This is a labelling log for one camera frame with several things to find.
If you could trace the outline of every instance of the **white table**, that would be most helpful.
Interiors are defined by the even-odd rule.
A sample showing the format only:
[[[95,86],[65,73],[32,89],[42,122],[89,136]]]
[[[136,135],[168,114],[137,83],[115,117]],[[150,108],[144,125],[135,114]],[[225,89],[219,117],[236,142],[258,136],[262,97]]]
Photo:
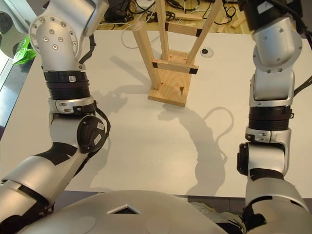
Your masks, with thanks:
[[[244,197],[246,177],[236,171],[236,154],[248,124],[254,42],[247,35],[209,34],[196,57],[187,105],[147,99],[151,82],[138,49],[126,49],[119,31],[97,31],[97,47],[86,62],[90,90],[108,115],[110,144],[68,185],[73,191],[144,189],[175,195]],[[157,32],[149,32],[150,39]],[[131,32],[124,35],[135,46]],[[171,49],[188,51],[195,38],[169,34]],[[153,43],[159,56],[159,39]],[[312,52],[304,40],[295,64],[296,86],[312,74]],[[294,100],[291,165],[286,179],[312,197],[312,88]],[[0,176],[35,153],[49,149],[48,89],[36,58],[1,141]]]

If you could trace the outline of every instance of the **wooden post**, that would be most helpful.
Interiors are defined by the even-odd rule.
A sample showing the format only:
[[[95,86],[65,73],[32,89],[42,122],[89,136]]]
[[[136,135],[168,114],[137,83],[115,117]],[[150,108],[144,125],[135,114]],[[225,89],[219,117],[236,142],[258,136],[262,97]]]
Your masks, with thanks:
[[[150,75],[152,87],[154,89],[159,89],[160,77],[157,68],[153,67],[152,60],[154,59],[154,55],[144,22],[138,21],[137,23],[135,23],[132,27],[132,32],[135,36],[136,43],[141,52],[147,72]]]
[[[195,56],[198,53],[202,43],[204,42],[204,39],[205,39],[206,35],[208,34],[209,29],[212,26],[217,14],[219,13],[221,6],[222,6],[222,0],[216,0],[214,2],[213,9],[209,13],[209,15],[208,15],[208,17],[207,17],[207,19],[203,25],[203,31],[201,32],[199,37],[196,39],[196,41],[192,47],[192,50],[190,51],[190,53],[187,57],[186,64],[192,64],[193,63]]]
[[[168,44],[168,34],[165,28],[165,22],[167,21],[165,0],[156,0],[156,10],[162,51],[161,56],[163,60],[168,60],[169,44]]]

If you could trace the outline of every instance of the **label sticker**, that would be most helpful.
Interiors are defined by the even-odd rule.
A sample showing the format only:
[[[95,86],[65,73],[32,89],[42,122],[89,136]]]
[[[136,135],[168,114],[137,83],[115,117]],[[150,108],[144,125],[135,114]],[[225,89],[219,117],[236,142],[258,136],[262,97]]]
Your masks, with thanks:
[[[68,76],[69,82],[76,82],[76,77],[75,76]]]
[[[98,144],[98,142],[100,141],[102,139],[102,136],[101,136],[101,134],[99,134],[95,139],[94,139],[94,144],[95,145],[97,145]]]
[[[98,129],[101,129],[101,130],[104,130],[104,124],[102,124],[102,123],[97,123],[97,128]]]

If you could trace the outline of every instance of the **wooden stick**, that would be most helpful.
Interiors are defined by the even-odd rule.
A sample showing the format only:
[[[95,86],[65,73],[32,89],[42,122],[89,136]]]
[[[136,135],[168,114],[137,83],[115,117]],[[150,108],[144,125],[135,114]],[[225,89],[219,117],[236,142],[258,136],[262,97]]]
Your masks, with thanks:
[[[231,25],[231,28],[237,28],[245,20],[246,20],[245,14],[244,13],[240,14],[240,17]]]
[[[166,7],[165,0],[156,0],[156,10],[159,25],[160,43],[162,51],[162,59],[168,60],[169,56],[169,44],[168,44],[168,34],[165,29],[166,18]]]
[[[150,40],[147,35],[145,23],[138,21],[132,27],[133,35],[135,36],[138,48],[141,52],[148,74],[150,75],[152,86],[154,89],[159,89],[160,77],[158,70],[153,67],[152,60],[154,59]]]
[[[164,60],[156,60],[153,61],[153,66],[158,69],[164,69],[174,72],[183,72],[183,73],[189,73],[189,74],[196,74],[198,71],[198,66],[195,65],[187,65],[187,64],[181,64],[177,62],[170,62],[170,61],[164,61]]]
[[[201,32],[200,36],[196,39],[192,50],[189,53],[189,56],[187,57],[186,64],[192,64],[192,62],[195,59],[196,54],[198,53],[202,43],[204,42],[204,39],[206,35],[209,32],[210,27],[212,26],[214,19],[216,18],[217,14],[219,13],[219,10],[222,6],[222,0],[216,0],[214,2],[213,9],[209,13],[204,25],[203,25],[203,31]]]
[[[202,16],[197,15],[191,15],[191,14],[185,14],[185,13],[175,13],[175,18],[181,19],[181,20],[192,20],[192,21],[202,21]]]
[[[223,25],[219,25],[218,29],[216,30],[217,33],[222,33],[225,28],[225,23],[229,21],[228,18],[224,17],[221,23],[224,23]]]
[[[166,31],[168,32],[180,33],[180,34],[196,36],[196,37],[199,37],[202,31],[202,29],[183,25],[183,24],[178,24],[178,23],[166,22],[165,25],[166,25]]]

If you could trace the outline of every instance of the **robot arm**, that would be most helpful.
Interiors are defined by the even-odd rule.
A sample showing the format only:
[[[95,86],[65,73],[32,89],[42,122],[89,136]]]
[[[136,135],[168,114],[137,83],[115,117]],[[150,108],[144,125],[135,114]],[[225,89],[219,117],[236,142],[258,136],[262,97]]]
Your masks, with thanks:
[[[296,188],[284,180],[289,167],[294,73],[302,49],[288,17],[262,0],[240,0],[255,30],[249,125],[239,146],[238,171],[248,177],[244,221],[249,233],[311,233],[311,215]]]
[[[27,158],[0,184],[0,233],[10,234],[45,216],[84,164],[103,146],[110,124],[89,92],[82,41],[108,8],[103,0],[52,0],[30,25],[50,92],[50,150]],[[107,121],[107,131],[98,112]]]

